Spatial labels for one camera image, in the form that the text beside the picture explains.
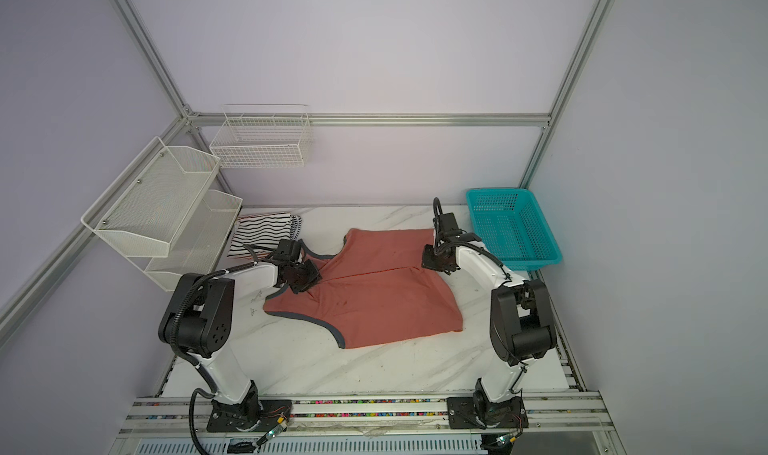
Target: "white mesh shelf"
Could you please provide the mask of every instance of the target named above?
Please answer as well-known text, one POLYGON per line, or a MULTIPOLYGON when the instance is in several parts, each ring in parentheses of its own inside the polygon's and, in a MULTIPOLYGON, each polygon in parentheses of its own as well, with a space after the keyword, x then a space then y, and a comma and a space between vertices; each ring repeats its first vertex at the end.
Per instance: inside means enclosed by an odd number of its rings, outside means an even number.
POLYGON ((224 124, 210 144, 223 168, 302 167, 312 148, 303 104, 223 104, 224 124))
POLYGON ((153 258, 144 273, 166 291, 173 291, 185 273, 210 273, 242 203, 242 198, 208 190, 168 257, 153 258))
POLYGON ((94 225, 83 223, 124 257, 168 257, 206 190, 218 157, 186 146, 166 146, 94 225))

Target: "teal plastic basket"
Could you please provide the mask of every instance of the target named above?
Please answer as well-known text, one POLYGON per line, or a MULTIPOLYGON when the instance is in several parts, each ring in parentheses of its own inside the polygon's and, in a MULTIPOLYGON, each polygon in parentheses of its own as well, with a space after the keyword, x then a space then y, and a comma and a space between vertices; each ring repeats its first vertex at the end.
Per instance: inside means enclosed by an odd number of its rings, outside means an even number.
POLYGON ((510 270, 538 270, 563 259, 533 193, 522 188, 467 191, 472 227, 510 270))

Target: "white wire basket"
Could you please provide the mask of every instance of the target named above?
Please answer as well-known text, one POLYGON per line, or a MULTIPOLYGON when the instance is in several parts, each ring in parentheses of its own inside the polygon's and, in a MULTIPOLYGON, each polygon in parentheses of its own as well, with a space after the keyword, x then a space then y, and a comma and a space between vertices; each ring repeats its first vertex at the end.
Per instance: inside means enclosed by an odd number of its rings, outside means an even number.
POLYGON ((219 169, 210 153, 158 138, 150 145, 157 153, 112 207, 92 220, 94 204, 82 218, 126 258, 168 257, 219 169))
POLYGON ((173 291, 181 275, 213 271, 242 204, 242 198, 208 190, 168 257, 152 258, 144 273, 173 291))
POLYGON ((223 168, 302 167, 312 149, 304 104, 223 104, 226 120, 210 144, 223 168))

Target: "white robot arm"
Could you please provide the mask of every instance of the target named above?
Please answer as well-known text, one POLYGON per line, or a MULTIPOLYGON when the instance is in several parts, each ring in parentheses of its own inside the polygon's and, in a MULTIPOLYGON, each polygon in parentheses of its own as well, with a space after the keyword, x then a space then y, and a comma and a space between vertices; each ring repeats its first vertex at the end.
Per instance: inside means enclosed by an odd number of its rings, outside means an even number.
MULTIPOLYGON (((477 235, 460 229, 453 213, 443 214, 440 200, 435 198, 433 208, 435 244, 424 247, 422 267, 447 275, 464 270, 491 294, 489 336, 505 363, 494 361, 478 380, 473 415, 479 426, 496 427, 510 421, 513 406, 524 413, 522 398, 515 396, 523 375, 556 345, 549 293, 543 282, 515 274, 485 249, 477 235), (521 317, 518 307, 528 313, 521 317)), ((520 417, 514 427, 521 430, 525 423, 525 417, 520 417)))
MULTIPOLYGON (((489 335, 496 354, 505 362, 496 361, 478 380, 472 416, 478 421, 476 426, 482 428, 516 427, 522 431, 526 423, 524 415, 514 416, 516 424, 504 423, 511 420, 511 407, 524 413, 521 397, 514 395, 527 367, 555 345, 556 332, 546 287, 540 281, 526 281, 505 267, 485 249, 477 235, 458 228, 453 214, 443 214, 436 198, 434 207, 435 244, 424 248, 422 267, 448 275, 462 269, 490 292, 489 335), (529 314, 520 317, 518 306, 529 310, 529 314)), ((299 293, 320 279, 312 261, 300 258, 298 242, 281 240, 266 261, 180 278, 160 322, 158 335, 178 357, 195 366, 210 389, 210 393, 197 389, 190 401, 190 434, 200 453, 206 452, 191 422, 197 394, 213 399, 209 432, 251 431, 262 427, 268 432, 258 441, 260 447, 285 428, 291 401, 260 401, 255 383, 245 375, 231 348, 225 344, 230 335, 233 303, 242 296, 240 293, 284 284, 299 293)))

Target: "aluminum frame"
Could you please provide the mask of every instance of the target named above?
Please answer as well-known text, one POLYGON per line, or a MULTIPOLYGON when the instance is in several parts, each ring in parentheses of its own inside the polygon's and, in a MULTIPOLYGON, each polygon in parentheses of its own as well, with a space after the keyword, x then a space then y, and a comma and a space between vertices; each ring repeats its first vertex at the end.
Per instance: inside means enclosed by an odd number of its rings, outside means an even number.
MULTIPOLYGON (((160 54, 152 42, 148 30, 140 20, 136 8, 130 0, 110 0, 113 7, 123 20, 129 35, 136 42, 142 57, 149 64, 154 76, 168 96, 171 104, 178 113, 166 129, 161 138, 166 143, 171 143, 174 137, 185 129, 192 136, 199 149, 209 152, 204 138, 200 133, 200 127, 212 126, 224 122, 224 114, 199 114, 196 113, 182 97, 174 80, 164 65, 160 54)), ((579 44, 563 78, 562 85, 555 97, 552 111, 549 114, 311 114, 310 122, 315 126, 539 126, 542 133, 528 162, 520 186, 527 188, 535 175, 536 169, 541 163, 544 153, 552 141, 552 136, 564 111, 564 107, 573 92, 578 77, 587 62, 590 50, 600 32, 614 0, 597 0, 584 28, 579 44)), ((120 175, 111 186, 110 191, 118 193, 120 187, 132 179, 130 175, 136 169, 140 169, 146 159, 136 159, 120 175)), ((232 194, 231 187, 226 178, 219 173, 217 177, 221 188, 232 194)), ((18 329, 23 326, 51 293, 58 287, 62 280, 69 274, 72 268, 87 250, 94 239, 90 230, 82 224, 75 229, 57 248, 57 250, 38 268, 29 281, 14 295, 14 297, 2 308, 0 312, 0 353, 8 345, 18 329)), ((568 351, 567 341, 564 339, 564 348, 568 351)), ((574 376, 581 385, 581 377, 578 369, 573 365, 574 376)), ((563 393, 566 398, 576 399, 580 394, 589 392, 563 393)), ((173 399, 161 399, 168 402, 173 399)), ((620 447, 620 441, 615 429, 605 431, 609 433, 608 441, 620 447)), ((616 453, 623 454, 623 448, 616 453)))
MULTIPOLYGON (((539 126, 549 125, 547 113, 310 113, 312 126, 539 126)), ((199 128, 221 126, 223 113, 201 113, 199 128)))
POLYGON ((578 77, 581 76, 581 72, 584 70, 584 66, 587 64, 587 59, 592 51, 595 40, 597 40, 600 34, 600 28, 602 27, 606 16, 610 8, 613 6, 615 0, 597 0, 592 8, 587 25, 584 27, 584 32, 581 34, 579 43, 574 51, 571 63, 568 64, 568 69, 565 71, 563 82, 558 90, 558 95, 554 97, 554 104, 552 104, 552 110, 550 111, 550 122, 548 126, 542 129, 542 133, 538 137, 538 142, 531 155, 528 166, 525 168, 522 179, 520 180, 520 188, 528 188, 531 186, 534 174, 538 166, 542 163, 544 153, 547 151, 549 143, 552 141, 555 129, 558 127, 560 118, 562 117, 565 105, 568 104, 568 100, 571 98, 578 77))

